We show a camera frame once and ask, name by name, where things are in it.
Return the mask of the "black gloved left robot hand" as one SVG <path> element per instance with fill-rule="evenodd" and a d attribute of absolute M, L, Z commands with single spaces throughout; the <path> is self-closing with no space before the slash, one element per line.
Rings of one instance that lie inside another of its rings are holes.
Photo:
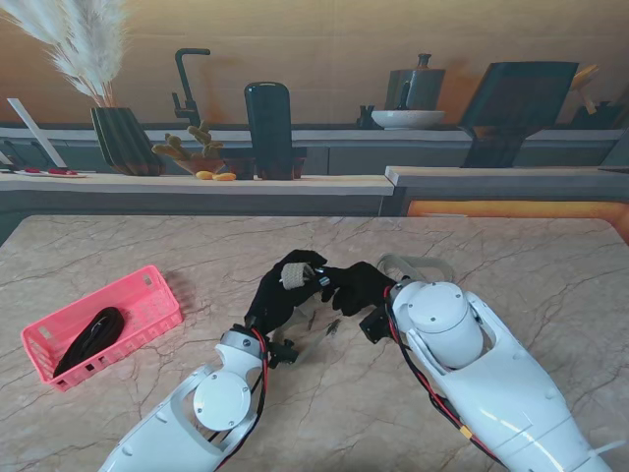
<path fill-rule="evenodd" d="M 257 293 L 245 315 L 245 326 L 254 327 L 260 334 L 266 335 L 286 324 L 294 309 L 306 303 L 311 297 L 320 298 L 326 303 L 334 294 L 335 288 L 329 284 L 322 287 L 311 280 L 304 286 L 285 290 L 280 282 L 281 271 L 286 264 L 306 263 L 311 268 L 323 267 L 327 259 L 310 250 L 293 250 L 260 280 Z"/>

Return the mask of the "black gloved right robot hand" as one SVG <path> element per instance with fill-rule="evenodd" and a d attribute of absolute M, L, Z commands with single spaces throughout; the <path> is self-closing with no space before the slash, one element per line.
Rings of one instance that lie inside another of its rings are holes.
<path fill-rule="evenodd" d="M 385 292 L 395 281 L 367 262 L 346 268 L 326 267 L 323 274 L 330 280 L 321 293 L 321 301 L 332 303 L 332 309 L 352 317 L 368 306 L 384 303 Z"/>

